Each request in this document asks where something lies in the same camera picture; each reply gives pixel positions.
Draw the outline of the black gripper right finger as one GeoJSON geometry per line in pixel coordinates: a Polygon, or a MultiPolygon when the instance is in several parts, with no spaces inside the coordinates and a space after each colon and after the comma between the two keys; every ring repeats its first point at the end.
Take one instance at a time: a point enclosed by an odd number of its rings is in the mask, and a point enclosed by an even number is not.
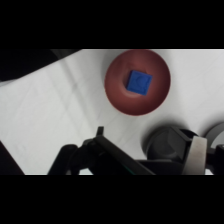
{"type": "Polygon", "coordinates": [[[194,137],[183,163],[171,160],[139,160],[139,163],[156,175],[224,175],[224,144],[207,148],[207,140],[194,137]]]}

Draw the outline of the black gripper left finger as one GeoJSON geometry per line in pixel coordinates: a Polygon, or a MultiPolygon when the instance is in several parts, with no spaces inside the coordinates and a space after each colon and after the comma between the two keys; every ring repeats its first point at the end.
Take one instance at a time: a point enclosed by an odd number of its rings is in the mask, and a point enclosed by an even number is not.
{"type": "Polygon", "coordinates": [[[78,147],[63,146],[57,154],[49,175],[79,175],[88,169],[93,175],[153,175],[140,161],[131,158],[104,136],[99,126],[96,136],[78,147]]]}

